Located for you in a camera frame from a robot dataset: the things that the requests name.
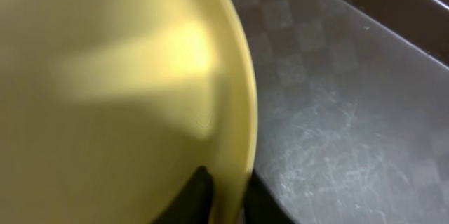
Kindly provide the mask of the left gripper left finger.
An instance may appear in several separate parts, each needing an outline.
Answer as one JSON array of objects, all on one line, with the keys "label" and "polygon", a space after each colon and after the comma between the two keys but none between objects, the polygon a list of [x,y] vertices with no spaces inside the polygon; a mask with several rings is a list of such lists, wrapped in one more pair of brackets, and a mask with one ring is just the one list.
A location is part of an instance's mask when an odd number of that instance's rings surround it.
[{"label": "left gripper left finger", "polygon": [[208,224],[213,202],[213,177],[198,167],[180,193],[153,224]]}]

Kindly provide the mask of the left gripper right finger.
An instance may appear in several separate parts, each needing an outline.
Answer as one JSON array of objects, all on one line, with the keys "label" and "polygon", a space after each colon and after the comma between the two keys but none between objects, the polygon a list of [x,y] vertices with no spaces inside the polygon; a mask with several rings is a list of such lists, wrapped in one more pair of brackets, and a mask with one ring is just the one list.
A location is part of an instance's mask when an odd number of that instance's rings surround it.
[{"label": "left gripper right finger", "polygon": [[293,224],[254,171],[243,203],[245,224]]}]

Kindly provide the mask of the yellow plate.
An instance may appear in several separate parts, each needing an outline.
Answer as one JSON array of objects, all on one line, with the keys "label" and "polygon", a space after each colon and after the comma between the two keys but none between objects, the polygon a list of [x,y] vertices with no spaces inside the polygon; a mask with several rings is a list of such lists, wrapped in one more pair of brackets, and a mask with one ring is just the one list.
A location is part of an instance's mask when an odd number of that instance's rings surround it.
[{"label": "yellow plate", "polygon": [[199,166],[235,223],[256,138],[231,0],[1,0],[2,223],[150,223]]}]

